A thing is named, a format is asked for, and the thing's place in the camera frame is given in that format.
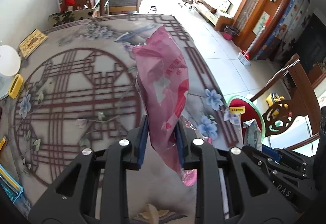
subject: yellow label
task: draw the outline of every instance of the yellow label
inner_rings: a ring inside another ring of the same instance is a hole
[[[230,107],[229,109],[231,113],[244,114],[246,112],[246,108],[244,106]]]

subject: metal screw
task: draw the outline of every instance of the metal screw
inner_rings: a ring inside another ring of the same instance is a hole
[[[234,154],[234,155],[239,155],[241,153],[241,149],[238,148],[238,147],[233,147],[231,149],[231,153]]]
[[[192,141],[196,146],[201,146],[202,144],[204,144],[204,140],[202,139],[194,139]]]
[[[120,146],[128,146],[129,145],[129,140],[128,139],[121,139],[119,141]]]
[[[89,147],[82,150],[82,154],[85,155],[85,156],[87,156],[87,155],[89,155],[91,153],[92,153],[92,149],[90,149]]]

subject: dining table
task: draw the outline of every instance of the dining table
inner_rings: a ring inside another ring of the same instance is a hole
[[[188,67],[182,115],[195,128],[214,124],[216,129],[204,134],[214,147],[242,146],[240,125],[232,122],[214,76],[174,16],[111,15],[59,25],[44,31],[48,39],[23,59],[23,90],[8,99],[10,111],[3,112],[0,126],[0,136],[9,137],[12,155],[19,161],[17,171],[23,171],[19,182],[31,205],[83,148],[105,149],[138,127],[145,109],[134,85],[137,69],[130,49],[145,44],[161,26]],[[117,114],[119,121],[84,121]],[[194,215],[196,185],[185,186],[149,143],[142,169],[127,172],[127,189],[131,216],[148,202]]]

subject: snack bag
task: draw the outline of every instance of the snack bag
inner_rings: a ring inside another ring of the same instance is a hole
[[[181,166],[173,134],[188,93],[188,67],[176,42],[164,26],[134,46],[137,82],[149,118],[153,148],[175,172]]]
[[[243,122],[243,127],[247,128],[245,133],[245,139],[244,139],[244,145],[249,145],[251,147],[254,147],[255,149],[261,151],[262,145],[261,145],[261,131],[259,129],[259,126],[257,124],[256,119],[252,119],[250,121]]]

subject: door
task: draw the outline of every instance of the door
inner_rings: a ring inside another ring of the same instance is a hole
[[[315,14],[294,47],[307,74],[315,63],[326,57],[326,26]]]

